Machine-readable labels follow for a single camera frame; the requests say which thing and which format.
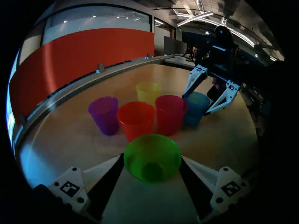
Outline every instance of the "green plastic cup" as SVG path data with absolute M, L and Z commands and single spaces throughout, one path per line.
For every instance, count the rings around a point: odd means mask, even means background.
M 140 180 L 163 181 L 179 170 L 181 151 L 170 138 L 146 134 L 129 143 L 124 152 L 124 164 Z

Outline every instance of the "red wall panel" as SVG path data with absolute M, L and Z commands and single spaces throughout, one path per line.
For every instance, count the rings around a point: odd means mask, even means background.
M 154 33 L 122 28 L 91 29 L 55 39 L 32 53 L 10 81 L 12 112 L 30 115 L 49 94 L 104 66 L 154 55 Z

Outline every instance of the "blue plastic cup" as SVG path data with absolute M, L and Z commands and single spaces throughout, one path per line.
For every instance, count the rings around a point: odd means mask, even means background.
M 210 99 L 202 93 L 192 92 L 185 100 L 189 104 L 189 109 L 185 114 L 184 124 L 197 126 L 210 105 Z

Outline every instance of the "orange plastic cup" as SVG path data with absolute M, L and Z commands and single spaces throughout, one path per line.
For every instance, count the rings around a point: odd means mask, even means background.
M 155 109 L 145 102 L 130 102 L 121 106 L 116 114 L 128 141 L 150 134 L 154 126 Z

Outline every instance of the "red plastic cup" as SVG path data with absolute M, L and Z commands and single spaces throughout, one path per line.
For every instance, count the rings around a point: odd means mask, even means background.
M 166 95 L 157 98 L 158 133 L 165 136 L 176 133 L 188 107 L 188 102 L 178 96 Z
M 117 108 L 118 100 L 111 96 L 99 98 L 88 107 L 93 120 L 105 135 L 114 135 L 119 130 L 119 122 L 116 118 Z
M 154 125 L 155 109 L 145 102 L 130 102 L 117 111 L 117 119 L 128 141 L 150 134 Z

